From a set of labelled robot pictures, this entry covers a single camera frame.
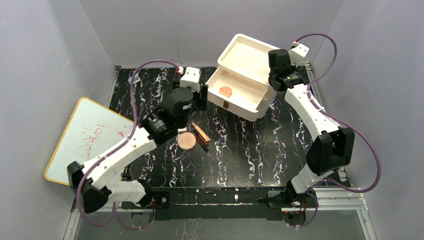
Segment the white pull-out drawer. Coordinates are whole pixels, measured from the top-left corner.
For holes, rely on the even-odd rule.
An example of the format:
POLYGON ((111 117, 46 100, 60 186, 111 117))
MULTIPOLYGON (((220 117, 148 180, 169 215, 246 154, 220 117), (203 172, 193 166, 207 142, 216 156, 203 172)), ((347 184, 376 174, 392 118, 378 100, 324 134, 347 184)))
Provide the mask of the white pull-out drawer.
POLYGON ((216 69, 206 84, 208 101, 251 122, 262 118, 276 97, 276 92, 267 86, 237 77, 220 68, 216 69), (219 93, 223 86, 232 89, 231 97, 219 93))

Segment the small round pink compact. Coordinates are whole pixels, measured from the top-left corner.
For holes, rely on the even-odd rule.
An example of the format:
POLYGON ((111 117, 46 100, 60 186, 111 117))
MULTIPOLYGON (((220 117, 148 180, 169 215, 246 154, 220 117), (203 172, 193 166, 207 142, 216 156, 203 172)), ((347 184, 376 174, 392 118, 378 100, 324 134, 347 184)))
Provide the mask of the small round pink compact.
POLYGON ((233 94, 233 90, 229 86, 222 86, 218 92, 226 98, 230 98, 233 94))

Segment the white drawer organizer box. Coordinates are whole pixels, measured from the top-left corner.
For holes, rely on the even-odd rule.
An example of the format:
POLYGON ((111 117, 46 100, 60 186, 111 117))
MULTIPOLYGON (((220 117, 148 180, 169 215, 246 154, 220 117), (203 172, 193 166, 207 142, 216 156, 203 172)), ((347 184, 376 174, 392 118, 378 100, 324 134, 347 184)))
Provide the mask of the white drawer organizer box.
POLYGON ((218 67, 244 80, 262 84, 273 90, 268 82, 270 73, 268 52, 276 49, 277 47, 273 45, 238 33, 218 57, 218 67))

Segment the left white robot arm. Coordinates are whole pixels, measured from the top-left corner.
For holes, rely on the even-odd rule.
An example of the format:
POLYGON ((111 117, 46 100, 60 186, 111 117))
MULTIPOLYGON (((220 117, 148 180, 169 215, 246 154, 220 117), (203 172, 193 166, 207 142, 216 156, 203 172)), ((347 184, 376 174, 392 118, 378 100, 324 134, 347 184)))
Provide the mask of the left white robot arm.
POLYGON ((155 150, 189 123, 192 111, 204 111, 208 85, 199 91, 177 87, 131 133, 106 152, 84 163, 71 162, 66 170, 79 211, 91 214, 111 202, 141 203, 151 192, 144 180, 112 181, 123 168, 155 150))

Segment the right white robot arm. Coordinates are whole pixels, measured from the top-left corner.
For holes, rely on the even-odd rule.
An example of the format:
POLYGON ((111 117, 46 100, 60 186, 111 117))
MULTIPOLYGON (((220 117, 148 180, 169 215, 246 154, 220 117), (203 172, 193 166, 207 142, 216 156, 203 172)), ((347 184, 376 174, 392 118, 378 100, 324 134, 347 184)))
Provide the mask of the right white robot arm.
POLYGON ((308 89, 308 79, 296 71, 293 63, 295 49, 273 49, 268 52, 270 68, 268 82, 272 88, 284 93, 305 123, 313 143, 306 154, 306 165, 286 184, 286 201, 296 202, 307 197, 310 189, 351 162, 355 134, 324 115, 324 108, 316 103, 308 89))

